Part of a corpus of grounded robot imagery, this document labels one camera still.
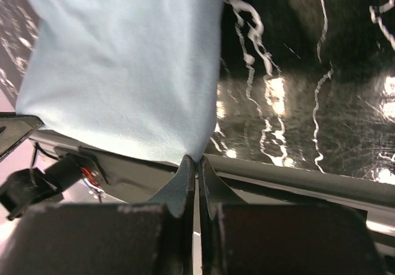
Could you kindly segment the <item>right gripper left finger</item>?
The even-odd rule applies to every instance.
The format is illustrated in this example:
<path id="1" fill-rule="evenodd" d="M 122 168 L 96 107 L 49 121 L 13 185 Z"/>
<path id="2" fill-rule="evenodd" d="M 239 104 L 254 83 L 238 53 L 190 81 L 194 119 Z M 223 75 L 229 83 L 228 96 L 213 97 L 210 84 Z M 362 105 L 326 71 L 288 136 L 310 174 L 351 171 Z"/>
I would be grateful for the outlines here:
<path id="1" fill-rule="evenodd" d="M 15 192 L 1 201 L 20 221 L 2 255 L 2 274 L 191 274 L 194 162 L 184 156 L 173 178 L 145 203 L 39 203 Z"/>

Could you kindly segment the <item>grey blue t shirt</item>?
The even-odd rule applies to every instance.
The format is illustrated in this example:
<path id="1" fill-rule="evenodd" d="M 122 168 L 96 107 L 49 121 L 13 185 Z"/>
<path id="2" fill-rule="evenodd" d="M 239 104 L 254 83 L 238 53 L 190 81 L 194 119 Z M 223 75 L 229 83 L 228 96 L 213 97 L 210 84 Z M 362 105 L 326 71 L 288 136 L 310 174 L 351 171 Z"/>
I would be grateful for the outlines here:
<path id="1" fill-rule="evenodd" d="M 28 0 L 16 111 L 127 157 L 200 160 L 217 122 L 222 0 Z"/>

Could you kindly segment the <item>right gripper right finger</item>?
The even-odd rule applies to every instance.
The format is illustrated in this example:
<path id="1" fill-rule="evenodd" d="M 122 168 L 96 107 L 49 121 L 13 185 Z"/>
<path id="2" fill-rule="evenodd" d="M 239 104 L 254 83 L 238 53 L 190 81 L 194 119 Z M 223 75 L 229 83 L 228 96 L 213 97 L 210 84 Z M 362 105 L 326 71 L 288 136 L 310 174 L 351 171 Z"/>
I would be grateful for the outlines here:
<path id="1" fill-rule="evenodd" d="M 365 221 L 330 203 L 250 204 L 198 166 L 204 274 L 384 274 Z"/>

